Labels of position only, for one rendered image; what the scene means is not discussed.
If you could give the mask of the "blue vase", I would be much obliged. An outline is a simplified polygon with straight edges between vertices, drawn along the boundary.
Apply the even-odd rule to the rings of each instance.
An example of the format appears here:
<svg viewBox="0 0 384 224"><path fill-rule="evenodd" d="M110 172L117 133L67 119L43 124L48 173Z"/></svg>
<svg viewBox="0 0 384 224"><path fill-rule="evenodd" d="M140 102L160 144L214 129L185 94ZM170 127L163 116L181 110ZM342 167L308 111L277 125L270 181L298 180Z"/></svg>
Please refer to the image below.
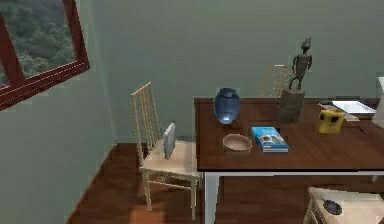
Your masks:
<svg viewBox="0 0 384 224"><path fill-rule="evenodd" d="M214 113L222 124L232 123L240 111L240 97L235 89L221 88L214 98Z"/></svg>

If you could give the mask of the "tan wooden bowl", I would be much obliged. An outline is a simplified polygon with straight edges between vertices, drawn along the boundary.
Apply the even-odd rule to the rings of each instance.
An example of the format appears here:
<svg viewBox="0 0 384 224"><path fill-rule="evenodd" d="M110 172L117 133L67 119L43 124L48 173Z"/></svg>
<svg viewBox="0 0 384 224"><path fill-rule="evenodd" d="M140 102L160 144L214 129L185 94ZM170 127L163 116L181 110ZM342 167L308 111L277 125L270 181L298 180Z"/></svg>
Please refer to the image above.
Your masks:
<svg viewBox="0 0 384 224"><path fill-rule="evenodd" d="M228 134L224 136L222 144L225 150L232 152L248 152L252 148L252 141L241 134Z"/></svg>

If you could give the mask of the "blue book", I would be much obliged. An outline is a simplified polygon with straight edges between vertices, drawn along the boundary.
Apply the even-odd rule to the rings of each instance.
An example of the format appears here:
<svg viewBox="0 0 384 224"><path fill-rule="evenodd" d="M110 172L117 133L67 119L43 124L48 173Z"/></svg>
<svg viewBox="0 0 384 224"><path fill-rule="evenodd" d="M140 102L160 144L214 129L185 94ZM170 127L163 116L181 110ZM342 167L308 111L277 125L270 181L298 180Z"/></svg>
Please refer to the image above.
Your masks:
<svg viewBox="0 0 384 224"><path fill-rule="evenodd" d="M251 132L263 152L287 152L290 148L273 126L253 126Z"/></svg>

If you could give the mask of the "dark bronze figure statue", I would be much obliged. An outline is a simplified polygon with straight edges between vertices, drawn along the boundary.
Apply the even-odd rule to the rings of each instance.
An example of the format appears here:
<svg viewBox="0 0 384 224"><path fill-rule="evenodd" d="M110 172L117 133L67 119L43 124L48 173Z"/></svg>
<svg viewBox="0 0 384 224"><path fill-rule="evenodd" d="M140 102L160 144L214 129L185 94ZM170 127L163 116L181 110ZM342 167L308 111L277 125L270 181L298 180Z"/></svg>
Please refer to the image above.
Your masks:
<svg viewBox="0 0 384 224"><path fill-rule="evenodd" d="M276 118L281 123L294 123L301 114L305 91L302 89L302 81L306 73L311 69L313 56L309 53L312 46L312 38L307 37L301 44L302 52L293 58L293 77L288 86L282 90Z"/></svg>

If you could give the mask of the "brown white-legged table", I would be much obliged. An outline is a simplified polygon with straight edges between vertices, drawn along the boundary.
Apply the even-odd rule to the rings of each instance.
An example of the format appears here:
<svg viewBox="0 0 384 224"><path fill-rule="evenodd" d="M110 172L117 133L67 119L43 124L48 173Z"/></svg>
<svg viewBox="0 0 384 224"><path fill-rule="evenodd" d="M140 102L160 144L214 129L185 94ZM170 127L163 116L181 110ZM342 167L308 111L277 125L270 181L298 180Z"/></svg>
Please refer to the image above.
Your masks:
<svg viewBox="0 0 384 224"><path fill-rule="evenodd" d="M276 120L278 100L244 98L234 123L223 125L214 114L211 98L196 98L195 134L197 169L205 174L205 224L215 224L219 178L267 174L326 174L384 176L384 129L361 120L364 130L346 125L339 134L315 130L319 101L307 98L299 120ZM246 153L231 153L222 140L228 134L250 136L252 126L274 126L288 142L287 153L264 153L256 143Z"/></svg>

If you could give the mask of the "yellow box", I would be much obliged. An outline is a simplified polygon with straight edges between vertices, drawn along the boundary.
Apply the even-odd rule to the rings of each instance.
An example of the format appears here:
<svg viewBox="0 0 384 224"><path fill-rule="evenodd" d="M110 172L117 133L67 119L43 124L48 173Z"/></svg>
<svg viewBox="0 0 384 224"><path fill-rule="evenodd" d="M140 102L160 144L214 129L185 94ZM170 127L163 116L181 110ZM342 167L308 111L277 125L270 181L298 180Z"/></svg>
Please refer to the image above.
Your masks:
<svg viewBox="0 0 384 224"><path fill-rule="evenodd" d="M338 110L321 110L316 130L322 134L339 133L343 121L343 112Z"/></svg>

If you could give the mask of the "white laptop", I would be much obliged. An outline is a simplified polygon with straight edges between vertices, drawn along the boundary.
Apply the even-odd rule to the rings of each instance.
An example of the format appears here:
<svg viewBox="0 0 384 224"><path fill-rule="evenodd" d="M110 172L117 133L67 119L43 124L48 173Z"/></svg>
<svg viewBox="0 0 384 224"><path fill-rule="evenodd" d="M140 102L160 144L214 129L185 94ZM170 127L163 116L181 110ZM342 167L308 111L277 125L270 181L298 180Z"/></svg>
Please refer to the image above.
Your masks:
<svg viewBox="0 0 384 224"><path fill-rule="evenodd" d="M333 100L332 105L347 114L372 115L372 122L384 128L384 76L378 77L377 89L379 91L379 101L375 109L358 100Z"/></svg>

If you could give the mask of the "black pen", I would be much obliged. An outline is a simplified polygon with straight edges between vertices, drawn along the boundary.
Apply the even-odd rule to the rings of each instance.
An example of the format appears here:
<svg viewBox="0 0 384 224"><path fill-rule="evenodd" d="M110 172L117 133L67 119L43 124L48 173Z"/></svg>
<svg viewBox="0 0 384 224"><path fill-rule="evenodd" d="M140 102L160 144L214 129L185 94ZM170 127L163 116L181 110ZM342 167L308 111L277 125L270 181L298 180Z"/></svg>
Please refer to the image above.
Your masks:
<svg viewBox="0 0 384 224"><path fill-rule="evenodd" d="M356 125L356 124L354 124L354 123L351 123L351 122L349 122L349 124L352 126L352 127L354 127L354 128L356 128L357 130L359 130L361 133L363 133L363 134L367 134L367 131L366 130L364 130L362 127L360 127L360 126L358 126L358 125Z"/></svg>

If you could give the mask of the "small black object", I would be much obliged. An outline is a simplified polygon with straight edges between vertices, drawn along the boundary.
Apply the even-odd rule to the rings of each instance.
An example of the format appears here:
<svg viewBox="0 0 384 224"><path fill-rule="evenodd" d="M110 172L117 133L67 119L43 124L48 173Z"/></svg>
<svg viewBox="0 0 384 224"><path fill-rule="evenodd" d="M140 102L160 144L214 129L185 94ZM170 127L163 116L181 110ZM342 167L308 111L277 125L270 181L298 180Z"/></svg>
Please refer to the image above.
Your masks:
<svg viewBox="0 0 384 224"><path fill-rule="evenodd" d="M332 215L340 215L342 213L341 205L333 200L324 200L323 207L328 213Z"/></svg>

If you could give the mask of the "red framed window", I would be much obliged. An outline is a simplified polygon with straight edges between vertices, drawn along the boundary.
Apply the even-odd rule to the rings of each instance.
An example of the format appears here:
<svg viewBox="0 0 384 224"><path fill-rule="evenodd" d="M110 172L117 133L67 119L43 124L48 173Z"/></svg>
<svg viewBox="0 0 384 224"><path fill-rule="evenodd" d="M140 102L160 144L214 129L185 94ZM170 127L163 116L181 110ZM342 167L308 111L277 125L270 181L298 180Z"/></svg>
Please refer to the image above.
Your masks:
<svg viewBox="0 0 384 224"><path fill-rule="evenodd" d="M76 0L0 0L0 111L89 68Z"/></svg>

